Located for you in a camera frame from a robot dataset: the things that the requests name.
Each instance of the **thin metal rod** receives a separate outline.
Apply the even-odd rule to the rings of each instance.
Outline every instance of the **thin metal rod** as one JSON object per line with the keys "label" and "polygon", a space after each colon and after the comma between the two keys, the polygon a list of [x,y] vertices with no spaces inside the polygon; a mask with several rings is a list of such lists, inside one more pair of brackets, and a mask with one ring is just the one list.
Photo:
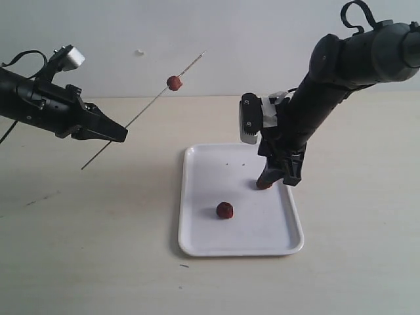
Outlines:
{"label": "thin metal rod", "polygon": [[[205,54],[205,52],[206,51],[203,51],[196,59],[194,59],[194,61],[193,62],[191,62],[191,64],[188,66],[188,67],[186,67],[185,69],[184,69],[184,71],[182,71],[179,75],[178,75],[178,77],[182,77],[202,56],[204,56],[204,54]],[[140,111],[140,113],[138,113],[128,124],[126,124],[126,126],[125,126],[125,128],[127,129],[132,123],[134,123],[135,122],[135,120],[137,119],[137,118],[139,118],[149,107],[150,107],[150,105],[152,105],[164,92],[166,92],[166,90],[168,89],[169,87],[168,86],[166,86],[166,88],[164,88],[158,95],[156,95],[155,96],[155,98],[149,103],[149,104],[147,104],[147,106],[145,107],[145,108],[143,108],[141,111]],[[86,164],[84,164],[84,166],[82,166],[82,168],[81,168],[81,170],[84,170],[85,168],[86,168],[86,166],[88,166],[94,159],[96,159],[96,157],[99,155],[99,154],[101,154],[110,144],[112,143],[112,141],[109,141],[107,144],[105,144],[105,146],[102,148],[102,149],[100,149],[99,151],[98,151],[98,153],[96,153]]]}

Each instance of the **table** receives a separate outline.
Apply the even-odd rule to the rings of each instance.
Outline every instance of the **table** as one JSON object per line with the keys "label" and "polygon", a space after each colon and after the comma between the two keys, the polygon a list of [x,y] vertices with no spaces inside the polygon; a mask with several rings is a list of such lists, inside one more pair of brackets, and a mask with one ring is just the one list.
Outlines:
{"label": "table", "polygon": [[[161,98],[84,171],[105,142],[18,124],[0,146],[0,314],[418,314],[420,93],[360,92],[310,139],[299,253],[182,254],[182,155],[238,142],[239,99]],[[149,100],[90,101],[125,124]]]}

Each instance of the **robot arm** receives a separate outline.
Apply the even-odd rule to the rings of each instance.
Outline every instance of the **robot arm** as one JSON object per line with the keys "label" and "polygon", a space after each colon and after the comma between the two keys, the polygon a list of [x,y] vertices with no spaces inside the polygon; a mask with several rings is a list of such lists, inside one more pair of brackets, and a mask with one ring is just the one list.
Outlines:
{"label": "robot arm", "polygon": [[[359,5],[373,30],[348,23],[351,4]],[[306,144],[331,111],[352,93],[378,83],[401,82],[413,77],[420,68],[420,27],[376,22],[369,7],[361,0],[347,3],[341,11],[343,24],[357,28],[353,36],[339,39],[328,34],[315,46],[309,71],[293,91],[258,98],[246,93],[240,101],[241,139],[256,143],[261,132],[259,155],[266,166],[257,186],[269,188],[277,180],[296,186]]]}
{"label": "robot arm", "polygon": [[51,83],[57,72],[74,70],[83,63],[85,57],[75,47],[68,45],[55,51],[33,79],[5,69],[26,53],[34,52],[39,53],[23,52],[0,68],[0,115],[50,131],[59,138],[71,135],[77,140],[125,141],[126,128],[96,105],[84,103],[81,89],[73,85],[63,89]]}

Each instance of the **plastic tray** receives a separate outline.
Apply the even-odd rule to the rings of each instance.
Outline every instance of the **plastic tray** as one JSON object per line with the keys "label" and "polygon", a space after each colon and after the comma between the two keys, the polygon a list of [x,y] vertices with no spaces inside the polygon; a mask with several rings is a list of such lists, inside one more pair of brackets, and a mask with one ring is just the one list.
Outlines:
{"label": "plastic tray", "polygon": [[[281,256],[298,252],[303,232],[290,187],[277,182],[257,190],[265,165],[257,146],[198,144],[187,149],[178,242],[188,255]],[[227,201],[234,217],[218,218]]]}

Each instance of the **tray rim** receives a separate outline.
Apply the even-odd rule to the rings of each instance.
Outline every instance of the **tray rim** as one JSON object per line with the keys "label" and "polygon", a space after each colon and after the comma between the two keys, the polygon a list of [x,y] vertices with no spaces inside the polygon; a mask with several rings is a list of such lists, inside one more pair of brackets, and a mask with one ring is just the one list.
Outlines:
{"label": "tray rim", "polygon": [[252,257],[252,256],[278,257],[278,256],[288,256],[288,255],[296,254],[297,252],[299,252],[303,248],[303,245],[305,244],[305,237],[303,234],[301,221],[297,213],[297,208],[296,208],[295,200],[293,198],[291,187],[287,185],[284,185],[284,186],[286,188],[287,197],[291,205],[291,209],[292,209],[293,216],[295,218],[295,222],[297,226],[297,232],[300,239],[299,243],[294,248],[281,251],[279,253],[272,253],[272,254],[253,253],[253,254],[244,254],[244,255],[236,255],[236,254],[225,255],[222,252],[219,252],[219,254],[200,255],[200,254],[192,252],[191,250],[188,249],[187,246],[184,245],[182,241],[182,231],[183,231],[182,223],[184,222],[183,217],[185,215],[184,210],[183,210],[184,209],[183,205],[184,205],[184,200],[185,200],[185,191],[186,191],[185,188],[186,188],[186,183],[188,182],[188,173],[187,173],[188,153],[193,151],[197,147],[203,147],[203,146],[255,146],[255,145],[244,144],[241,142],[223,142],[223,143],[210,142],[210,143],[194,144],[192,146],[189,146],[187,149],[185,149],[184,155],[183,155],[184,160],[182,162],[182,184],[181,184],[181,192],[180,192],[179,221],[178,221],[178,246],[181,248],[181,250],[191,257]]}

